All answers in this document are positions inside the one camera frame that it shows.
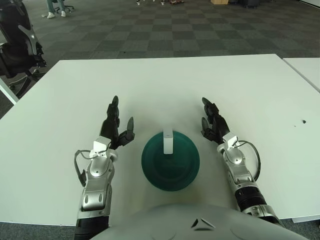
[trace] white block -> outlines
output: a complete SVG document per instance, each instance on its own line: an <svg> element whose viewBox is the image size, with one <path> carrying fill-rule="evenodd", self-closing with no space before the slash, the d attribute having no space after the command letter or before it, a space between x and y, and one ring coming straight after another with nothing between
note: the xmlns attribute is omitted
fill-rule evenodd
<svg viewBox="0 0 320 240"><path fill-rule="evenodd" d="M174 132L170 127L163 128L163 153L174 153Z"/></svg>

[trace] black chair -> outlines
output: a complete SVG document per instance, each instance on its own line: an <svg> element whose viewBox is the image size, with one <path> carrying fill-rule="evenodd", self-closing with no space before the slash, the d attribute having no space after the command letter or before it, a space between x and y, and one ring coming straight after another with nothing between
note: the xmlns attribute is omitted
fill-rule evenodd
<svg viewBox="0 0 320 240"><path fill-rule="evenodd" d="M9 84L14 90L15 86L22 84L16 96L21 98L31 81L37 82L44 73L32 67L45 67L47 64L42 58L42 46L29 20L28 12L22 0L0 1L0 30L6 39L6 43L0 44L0 76L8 79L17 74L25 73L26 76Z"/></svg>
<svg viewBox="0 0 320 240"><path fill-rule="evenodd" d="M71 5L64 5L64 7L65 7L66 10L69 11L69 13L72 12L71 9L72 9L72 10L75 10L75 7L74 7L74 6L71 6ZM55 12L58 14L59 11L60 11L60 7L59 7L59 6L58 6L58 7L55 7L54 10L55 10Z"/></svg>

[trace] gray carpet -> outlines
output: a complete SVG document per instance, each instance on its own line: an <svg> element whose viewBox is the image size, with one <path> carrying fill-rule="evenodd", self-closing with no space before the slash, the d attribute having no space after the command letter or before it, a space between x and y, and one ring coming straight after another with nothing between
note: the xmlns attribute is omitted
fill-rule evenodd
<svg viewBox="0 0 320 240"><path fill-rule="evenodd" d="M283 225L310 240L320 240L319 221L293 223L283 219ZM0 222L1 240L72 240L75 228L72 226L47 226Z"/></svg>
<svg viewBox="0 0 320 240"><path fill-rule="evenodd" d="M45 1L24 0L49 70L59 60L197 57L277 54L281 58L320 57L320 10L296 0L261 0L257 9L185 0L66 0L76 10L53 19ZM0 43L6 40L0 36ZM18 79L3 80L8 84ZM12 104L0 93L0 118ZM319 221L286 228L320 240ZM72 239L74 228L0 223L0 240Z"/></svg>

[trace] shoe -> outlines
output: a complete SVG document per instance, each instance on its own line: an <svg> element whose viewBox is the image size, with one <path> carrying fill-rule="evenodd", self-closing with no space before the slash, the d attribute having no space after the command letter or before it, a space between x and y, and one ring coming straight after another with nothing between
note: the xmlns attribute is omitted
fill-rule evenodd
<svg viewBox="0 0 320 240"><path fill-rule="evenodd" d="M52 12L49 12L48 16L46 17L47 19L52 19L55 17L55 14Z"/></svg>

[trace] white table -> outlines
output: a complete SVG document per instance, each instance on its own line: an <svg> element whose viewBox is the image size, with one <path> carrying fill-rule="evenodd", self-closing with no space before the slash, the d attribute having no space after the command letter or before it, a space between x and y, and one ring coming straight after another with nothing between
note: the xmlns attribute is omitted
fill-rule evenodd
<svg viewBox="0 0 320 240"><path fill-rule="evenodd" d="M136 135L118 148L111 224L165 203L236 207L217 144L200 133L202 97L257 147L257 183L278 217L320 215L320 95L278 56L265 54L59 61L0 120L0 221L76 223L82 186L74 153L92 148L114 95L119 130L134 116ZM153 187L141 168L144 145L165 124L189 136L200 156L196 179L177 192ZM248 162L254 172L255 159Z"/></svg>
<svg viewBox="0 0 320 240"><path fill-rule="evenodd" d="M320 7L320 0L302 0L301 2L305 2L307 4L313 4L315 6Z"/></svg>
<svg viewBox="0 0 320 240"><path fill-rule="evenodd" d="M320 57L283 60L320 93Z"/></svg>

